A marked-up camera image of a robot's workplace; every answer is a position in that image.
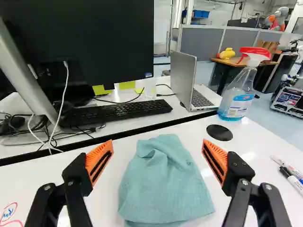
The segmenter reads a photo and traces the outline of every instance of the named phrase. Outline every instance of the towel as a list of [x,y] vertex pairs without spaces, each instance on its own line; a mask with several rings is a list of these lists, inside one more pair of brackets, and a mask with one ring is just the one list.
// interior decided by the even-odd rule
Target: towel
[[119,186],[118,212],[126,227],[176,227],[214,212],[200,171],[177,135],[137,142]]

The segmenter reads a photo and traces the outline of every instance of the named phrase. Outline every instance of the keyboard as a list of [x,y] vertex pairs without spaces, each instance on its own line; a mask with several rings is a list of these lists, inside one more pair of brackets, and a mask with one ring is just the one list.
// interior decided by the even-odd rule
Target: keyboard
[[172,111],[172,107],[164,99],[74,108],[61,118],[60,126],[70,128],[87,124],[102,125],[106,122],[165,114],[170,111]]
[[193,97],[191,104],[194,107],[212,106],[212,104],[207,98],[201,95],[196,89],[193,90]]

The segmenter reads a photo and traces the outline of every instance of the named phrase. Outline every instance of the silver laptop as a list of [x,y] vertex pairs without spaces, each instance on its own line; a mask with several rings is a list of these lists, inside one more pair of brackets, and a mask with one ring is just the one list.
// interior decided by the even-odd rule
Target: silver laptop
[[197,57],[172,52],[170,86],[188,111],[218,108],[221,96],[204,85],[195,85]]

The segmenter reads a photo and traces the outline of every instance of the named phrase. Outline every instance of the spray bottle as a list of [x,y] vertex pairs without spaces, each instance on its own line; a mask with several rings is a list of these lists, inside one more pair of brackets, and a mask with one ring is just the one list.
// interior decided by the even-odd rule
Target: spray bottle
[[245,67],[227,86],[223,93],[222,102],[218,109],[218,115],[225,121],[238,121],[245,116],[254,98],[253,81],[257,73],[257,67],[263,60],[270,60],[269,50],[260,47],[241,47],[243,53],[239,64],[245,56],[249,56]]

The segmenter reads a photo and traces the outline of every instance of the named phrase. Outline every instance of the marker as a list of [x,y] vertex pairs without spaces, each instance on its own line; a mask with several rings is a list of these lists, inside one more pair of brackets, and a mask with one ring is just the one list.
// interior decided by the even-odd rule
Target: marker
[[279,171],[303,197],[303,185],[299,182],[299,180],[295,176],[291,175],[286,167],[281,166]]
[[299,182],[301,184],[303,184],[303,174],[299,170],[297,170],[296,168],[288,165],[285,161],[283,161],[283,160],[281,160],[281,159],[279,159],[275,156],[270,156],[270,158],[272,160],[274,160],[276,163],[278,163],[280,166],[286,167],[287,170],[291,173],[291,175],[294,175],[299,180]]

